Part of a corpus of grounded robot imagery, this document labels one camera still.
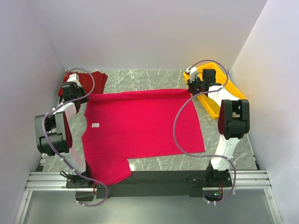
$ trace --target red cloth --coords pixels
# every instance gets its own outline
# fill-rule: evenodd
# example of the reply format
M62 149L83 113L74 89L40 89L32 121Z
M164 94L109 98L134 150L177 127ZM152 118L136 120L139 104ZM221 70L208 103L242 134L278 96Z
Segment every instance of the red cloth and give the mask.
M79 75L79 82L83 86L85 93L89 93L90 90L92 90L93 87L93 81L90 78L90 75L87 73L78 73ZM64 76L63 83L67 81L69 78L69 75ZM93 89L92 94L98 94L98 93L103 93L105 83L107 81L108 76L105 73L101 73L99 71L92 72L94 82L95 82L95 87ZM58 96L60 97L63 94L62 88L60 87L58 91Z
M189 98L183 89L91 95L82 142L93 177L107 185L115 184L131 175L127 158L182 154L174 143L172 127ZM192 103L182 111L176 134L187 152L205 151Z

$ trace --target white wall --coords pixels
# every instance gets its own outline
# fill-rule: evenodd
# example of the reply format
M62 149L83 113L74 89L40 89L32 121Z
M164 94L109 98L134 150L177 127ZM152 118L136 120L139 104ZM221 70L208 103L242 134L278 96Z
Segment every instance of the white wall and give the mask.
M232 68L250 101L250 140L284 223L298 223L299 1L268 0Z
M57 102L63 68L25 0L0 6L0 223L12 223L41 157L34 117Z
M231 68L266 0L28 0L66 68Z

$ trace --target marble floor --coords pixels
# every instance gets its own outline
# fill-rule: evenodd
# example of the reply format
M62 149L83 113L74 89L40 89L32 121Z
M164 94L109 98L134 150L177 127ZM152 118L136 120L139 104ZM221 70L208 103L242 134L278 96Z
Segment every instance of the marble floor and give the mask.
M183 70L100 70L108 75L104 93L139 91L167 88L186 88ZM193 101L198 113L204 138L206 152L214 154L219 140L217 120L211 119L201 103ZM86 129L84 112L86 104L81 106L78 114L70 119L69 124L73 136L73 145L77 152L84 157L81 136ZM233 154L232 162L237 169L256 169L255 159L246 136L239 142ZM131 170L200 170L206 169L210 158L194 158L188 155L159 156L142 159L129 159ZM66 168L54 157L47 157L44 172L61 171Z

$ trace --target cable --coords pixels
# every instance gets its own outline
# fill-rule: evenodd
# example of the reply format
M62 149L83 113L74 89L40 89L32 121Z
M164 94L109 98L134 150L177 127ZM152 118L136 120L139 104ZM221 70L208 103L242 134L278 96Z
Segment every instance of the cable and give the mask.
M174 119L172 133L173 133L173 139L174 139L174 142L176 143L177 147L179 148L179 150L181 150L181 151L182 151L183 153L185 153L186 155L191 156L191 157L197 157L197 158L220 157L220 158L226 159L226 160L231 164L231 166L232 166L232 168L233 168L233 170L234 170L234 180L233 180L233 185L232 185L232 188L231 188L231 190L229 191L229 193L228 193L228 194L227 194L221 201L216 202L216 203L221 203L221 202L225 201L225 200L226 200L226 199L233 193L233 190L234 190L234 187L235 187L236 173L237 173L237 172L236 172L235 166L233 165L232 161L231 161L228 157L223 156L223 155L214 155L214 154L213 154L213 155L212 155L212 154L211 154L211 155L193 155L193 154L191 154L191 153L188 153L188 152L186 152L186 151L179 145L178 140L177 140L177 136L176 136L176 126L177 126L177 121L178 121L178 118L179 118L179 116L180 116L182 110L186 107L186 105L187 105L190 101L192 101L194 98L196 98L196 97L198 97L198 96L200 96L200 95L208 94L208 93L211 93L211 92L219 92L219 91L222 90L222 89L226 86L226 84L228 83L228 71L225 69L225 67L224 67L222 64L220 64L220 63L217 62L217 61L210 60L210 59L201 60L201 61L195 63L193 66L191 66L191 68L194 67L194 66L196 66L196 65L199 64L199 63L202 63L202 62L214 62L214 63L218 64L218 65L224 70L224 72L225 72L225 75L226 75L226 81L225 81L225 83L223 84L223 86L221 86L221 87L220 87L219 89L217 89L217 90L201 92L201 93L198 93L198 94L192 96L190 99L188 99L188 100L184 103L184 105L179 109L179 111L178 111L178 113L177 113L177 115L176 115L176 118Z
M71 102L74 102L74 101L77 101L77 100L81 100L81 99L83 99L83 98L85 98L85 97L88 97L88 96L93 92L93 89L94 89L94 87L95 87L95 81L94 81L94 78L93 78L92 74L91 74L89 71L85 70L85 69L74 68L74 69L69 70L69 71L66 73L66 76L68 76L69 73L70 73L71 71L74 71L74 70L82 70L82 71L87 72L87 73L90 75L91 79L93 80L93 87L92 87L92 89L91 89L90 92L89 92L88 94L86 94L85 96L79 97L79 98L77 98L77 99L72 99L72 100L69 100L69 101L64 102L64 103L60 103L56 108L53 108L53 110L52 110L51 112L46 113L46 114L44 115L44 117L43 117L43 120L42 120L42 127L43 127L43 134L45 135L45 138L46 138L46 140L47 140L49 146L51 147L51 149L54 151L54 153L55 153L56 155L58 155L58 156L61 158L61 160L62 160L62 161L63 161L63 162L64 162L64 163L65 163L71 170L73 170L78 176L80 176L80 177L82 177L82 178L84 178L84 179L86 179L86 180L89 180L89 181L93 181L93 182L95 182L95 183L98 183L98 184L102 185L102 186L105 188L105 190L106 190L106 195L105 195L104 199L103 199L102 201L100 201L99 203L96 203L96 204L84 204L84 203L82 203L82 202L78 202L79 204L81 204L81 205L83 205L83 206L86 206L86 207L93 207L93 206L97 206L97 205L102 204L102 203L108 198L108 188L107 188L107 186L106 186L103 182L101 182L101 181L98 181L98 180L95 180L95 179L93 179L93 178L89 178L89 177L86 177L86 176L83 176L82 174L80 174L80 173L79 173L79 172L78 172L78 171L77 171L77 170L76 170L76 169L75 169L75 168L68 162L68 160L67 160L66 158L64 158L64 156L61 155L61 154L55 149L55 147L53 146L52 142L50 141L50 138L49 138L49 136L48 136L48 134L47 134L46 127L45 127L45 121L46 121L46 119L47 119L47 117L48 117L49 115L55 113L55 111L59 110L62 106L66 105L66 104L68 104L68 103L71 103Z

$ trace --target yellow plastic tray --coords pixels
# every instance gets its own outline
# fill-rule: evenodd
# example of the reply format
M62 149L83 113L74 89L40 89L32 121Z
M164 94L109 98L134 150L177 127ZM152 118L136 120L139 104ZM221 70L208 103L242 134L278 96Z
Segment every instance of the yellow plastic tray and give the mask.
M216 82L220 84L224 84L226 81L226 75L221 71L221 69L215 64L214 62L199 66L198 72L202 72L203 69L215 69L216 70ZM199 73L198 76L202 80L202 74ZM190 75L186 74L184 72L184 78L187 83L187 80L189 79ZM229 80L227 85L225 86L225 89L230 92L235 97L238 97L240 99L245 99L243 94L235 87L235 85ZM219 117L220 107L216 104L215 101L212 99L206 97L205 95L201 95L197 97L198 100L201 102L201 104L204 106L206 111L210 114L211 118L215 119Z

